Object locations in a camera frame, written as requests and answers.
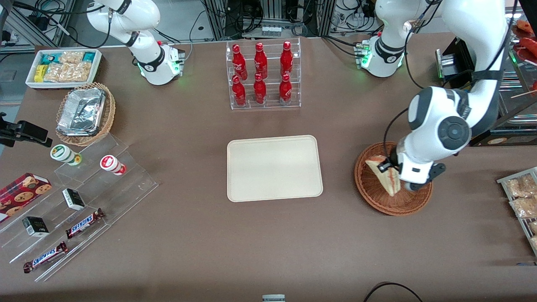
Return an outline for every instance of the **wicker basket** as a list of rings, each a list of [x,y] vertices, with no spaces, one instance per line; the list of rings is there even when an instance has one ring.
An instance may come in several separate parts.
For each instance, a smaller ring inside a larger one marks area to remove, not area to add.
[[[103,116],[101,117],[101,122],[100,122],[100,131],[95,136],[67,136],[67,135],[60,134],[58,130],[56,130],[56,134],[58,135],[60,140],[64,143],[68,143],[70,145],[76,145],[79,147],[86,147],[89,144],[99,141],[102,138],[104,138],[108,134],[108,132],[110,132],[110,128],[112,128],[112,123],[114,122],[114,114],[115,114],[114,96],[110,93],[110,90],[106,86],[100,83],[86,84],[86,85],[77,87],[74,90],[90,89],[90,88],[99,88],[106,92]],[[58,114],[56,115],[57,123],[60,121],[60,117],[62,116],[63,107],[65,106],[66,100],[67,100],[67,95],[63,98],[62,104],[60,105],[60,109],[58,110]]]
[[[391,150],[396,145],[397,143],[395,142],[386,142],[388,150]],[[354,181],[363,198],[372,207],[388,215],[410,215],[421,210],[429,199],[431,199],[433,191],[432,182],[416,192],[401,188],[395,196],[391,197],[365,162],[371,156],[380,154],[384,154],[381,142],[367,147],[360,154],[354,166]]]

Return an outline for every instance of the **snickers bar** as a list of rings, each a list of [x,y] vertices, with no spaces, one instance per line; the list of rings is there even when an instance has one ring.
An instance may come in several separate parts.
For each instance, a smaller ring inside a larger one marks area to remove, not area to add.
[[[50,261],[52,258],[56,257],[57,255],[60,255],[61,253],[67,253],[67,245],[65,242],[61,242],[60,245],[57,247],[51,249],[50,251],[44,253],[39,258],[34,259],[33,261],[29,261],[24,263],[24,273],[27,274],[34,269],[36,269],[38,266],[42,265],[43,263]]]
[[[90,225],[94,224],[97,220],[99,220],[103,216],[104,216],[104,213],[100,208],[96,210],[95,212],[91,213],[91,215],[86,217],[81,222],[77,223],[74,227],[66,230],[67,239],[73,238],[75,235],[82,232]]]

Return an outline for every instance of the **small black box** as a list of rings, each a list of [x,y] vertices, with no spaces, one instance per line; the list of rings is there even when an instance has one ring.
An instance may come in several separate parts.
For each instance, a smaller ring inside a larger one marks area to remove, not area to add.
[[[33,237],[44,237],[49,233],[45,222],[39,217],[27,216],[23,219],[23,225],[28,235]]]
[[[67,206],[73,210],[80,211],[85,207],[80,194],[77,191],[67,188],[62,191],[63,198],[66,200]]]

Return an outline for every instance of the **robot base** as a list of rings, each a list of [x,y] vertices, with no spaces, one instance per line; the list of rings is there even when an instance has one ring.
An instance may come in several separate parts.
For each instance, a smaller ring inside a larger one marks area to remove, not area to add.
[[[377,77],[389,77],[395,73],[397,68],[403,64],[404,54],[401,55],[399,62],[386,63],[384,59],[375,51],[375,43],[379,37],[372,37],[369,40],[363,40],[361,44],[354,47],[356,66],[358,69],[365,69]]]
[[[185,65],[185,53],[173,48],[169,45],[161,45],[164,50],[164,61],[157,67],[155,71],[148,72],[140,68],[140,72],[147,81],[153,85],[164,85],[174,78],[183,75]]]

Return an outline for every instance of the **aluminum foil container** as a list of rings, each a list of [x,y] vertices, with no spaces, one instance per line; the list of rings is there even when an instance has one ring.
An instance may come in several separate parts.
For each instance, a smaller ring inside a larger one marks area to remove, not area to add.
[[[96,135],[99,133],[105,99],[105,91],[98,88],[70,92],[56,129],[67,136]]]

